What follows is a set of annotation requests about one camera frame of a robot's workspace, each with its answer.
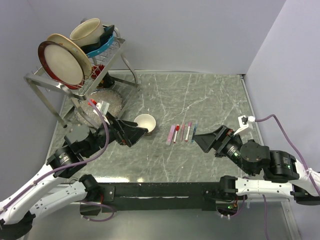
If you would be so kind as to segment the white pen red tip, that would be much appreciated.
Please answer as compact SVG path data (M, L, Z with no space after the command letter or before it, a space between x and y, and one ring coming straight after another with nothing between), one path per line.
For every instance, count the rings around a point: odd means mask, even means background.
M184 139L185 142L188 142L188 140L189 140L191 126L192 126L192 122L190 121L187 126L187 131L186 131L186 135L185 135L185 139Z

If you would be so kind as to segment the blue pen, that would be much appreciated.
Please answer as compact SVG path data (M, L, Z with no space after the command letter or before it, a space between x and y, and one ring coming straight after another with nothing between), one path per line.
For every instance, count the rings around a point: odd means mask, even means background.
M197 131L197 128L198 128L198 124L199 124L199 121L197 120L195 122L195 125L194 125L194 128L193 128L191 143L193 143L195 141L195 135L196 135L196 131Z

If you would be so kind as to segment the red crayon pen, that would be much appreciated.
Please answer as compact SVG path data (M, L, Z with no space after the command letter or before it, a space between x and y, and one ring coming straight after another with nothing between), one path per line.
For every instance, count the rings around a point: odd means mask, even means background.
M183 123L181 126L181 131L180 131L180 141L183 141L184 130L185 130L185 124Z

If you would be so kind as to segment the white pen red cap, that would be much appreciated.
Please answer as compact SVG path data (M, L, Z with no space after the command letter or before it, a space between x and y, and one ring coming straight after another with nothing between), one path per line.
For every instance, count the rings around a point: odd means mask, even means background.
M173 137L173 143L174 144L177 142L177 136L178 136L179 129L180 129L180 125L177 124L176 127L175 127L175 132L174 132L174 137Z

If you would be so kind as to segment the lilac block cap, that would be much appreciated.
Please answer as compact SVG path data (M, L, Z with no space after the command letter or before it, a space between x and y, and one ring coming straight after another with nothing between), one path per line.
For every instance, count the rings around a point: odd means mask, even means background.
M170 134L174 134L175 133L175 130L176 130L176 126L175 125L172 125L171 128L170 128Z

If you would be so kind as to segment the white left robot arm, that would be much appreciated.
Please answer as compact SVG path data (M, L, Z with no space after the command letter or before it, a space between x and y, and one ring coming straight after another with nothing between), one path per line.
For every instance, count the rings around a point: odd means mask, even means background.
M102 125L92 130L85 124L73 125L64 136L63 146L51 155L37 174L24 186L0 203L0 238L18 240L26 235L33 223L77 201L93 201L102 197L102 190L91 174L85 174L63 190L48 195L65 180L97 159L116 141L132 147L147 128L136 122L121 120L107 113Z

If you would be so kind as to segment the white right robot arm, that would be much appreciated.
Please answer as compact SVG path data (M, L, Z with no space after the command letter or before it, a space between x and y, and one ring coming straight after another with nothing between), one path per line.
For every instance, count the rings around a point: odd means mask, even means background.
M307 173L291 154L271 150L253 139L246 143L234 131L221 125L213 132L197 134L195 142L203 152L215 151L215 157L226 157L251 179L225 175L212 195L220 200L234 200L240 196L264 195L294 199L297 204L316 206L320 203L314 183L318 173ZM263 173L262 180L253 179Z

